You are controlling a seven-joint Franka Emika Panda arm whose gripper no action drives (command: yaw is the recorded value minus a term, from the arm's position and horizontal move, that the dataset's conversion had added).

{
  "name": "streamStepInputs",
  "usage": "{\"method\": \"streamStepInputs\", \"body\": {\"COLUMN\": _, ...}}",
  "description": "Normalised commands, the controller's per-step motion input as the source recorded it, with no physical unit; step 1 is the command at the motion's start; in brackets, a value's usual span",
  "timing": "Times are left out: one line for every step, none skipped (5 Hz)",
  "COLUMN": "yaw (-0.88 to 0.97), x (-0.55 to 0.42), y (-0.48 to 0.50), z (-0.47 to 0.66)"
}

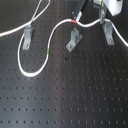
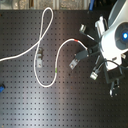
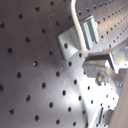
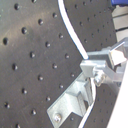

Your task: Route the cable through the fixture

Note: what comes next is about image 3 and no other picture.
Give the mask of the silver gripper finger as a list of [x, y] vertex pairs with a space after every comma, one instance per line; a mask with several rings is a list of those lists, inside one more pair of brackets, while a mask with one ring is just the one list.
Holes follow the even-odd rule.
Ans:
[[115, 110], [109, 109], [105, 114], [109, 128], [128, 128], [128, 83], [125, 82]]
[[88, 76], [98, 72], [123, 74], [128, 70], [128, 46], [118, 46], [103, 52], [90, 53], [82, 65]]

